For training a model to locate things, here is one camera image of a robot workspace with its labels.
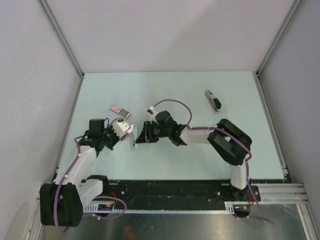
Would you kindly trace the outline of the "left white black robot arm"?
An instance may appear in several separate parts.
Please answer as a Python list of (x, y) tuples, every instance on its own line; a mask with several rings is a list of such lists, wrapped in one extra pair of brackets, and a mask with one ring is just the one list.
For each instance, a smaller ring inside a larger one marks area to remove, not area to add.
[(74, 139), (77, 152), (64, 173), (39, 191), (40, 221), (45, 226), (76, 227), (80, 224), (84, 207), (96, 197), (105, 200), (110, 196), (109, 180), (104, 175), (91, 175), (84, 179), (88, 168), (104, 148), (114, 146), (133, 133), (133, 126), (118, 118), (108, 125), (103, 118), (89, 121), (88, 130)]

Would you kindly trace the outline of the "beige black stapler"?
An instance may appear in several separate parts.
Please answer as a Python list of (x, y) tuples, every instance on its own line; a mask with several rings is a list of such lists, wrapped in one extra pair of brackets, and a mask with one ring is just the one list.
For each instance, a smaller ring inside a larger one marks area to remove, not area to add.
[(213, 112), (216, 114), (219, 114), (221, 111), (221, 108), (222, 108), (222, 104), (218, 100), (218, 98), (210, 90), (205, 91), (204, 95), (205, 95), (206, 99), (208, 100)]

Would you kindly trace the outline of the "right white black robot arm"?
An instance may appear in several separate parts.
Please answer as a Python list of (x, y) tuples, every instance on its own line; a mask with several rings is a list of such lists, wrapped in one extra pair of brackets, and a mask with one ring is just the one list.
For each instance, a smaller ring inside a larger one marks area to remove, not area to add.
[(171, 114), (164, 110), (147, 110), (150, 120), (143, 123), (136, 144), (157, 143), (168, 138), (175, 146), (190, 144), (210, 144), (219, 156), (229, 164), (230, 194), (242, 201), (249, 194), (248, 160), (252, 156), (252, 139), (228, 119), (221, 119), (212, 126), (189, 126), (177, 123)]

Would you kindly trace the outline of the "light blue white stapler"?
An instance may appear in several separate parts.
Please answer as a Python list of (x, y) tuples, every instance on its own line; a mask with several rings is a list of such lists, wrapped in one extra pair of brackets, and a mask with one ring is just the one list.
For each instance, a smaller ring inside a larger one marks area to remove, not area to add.
[(136, 143), (136, 140), (138, 139), (139, 135), (138, 135), (138, 130), (137, 130), (137, 127), (136, 127), (136, 126), (133, 127), (133, 132), (132, 132), (132, 134), (133, 134), (133, 147), (134, 147), (134, 148), (138, 148), (138, 147), (139, 147), (139, 144)]

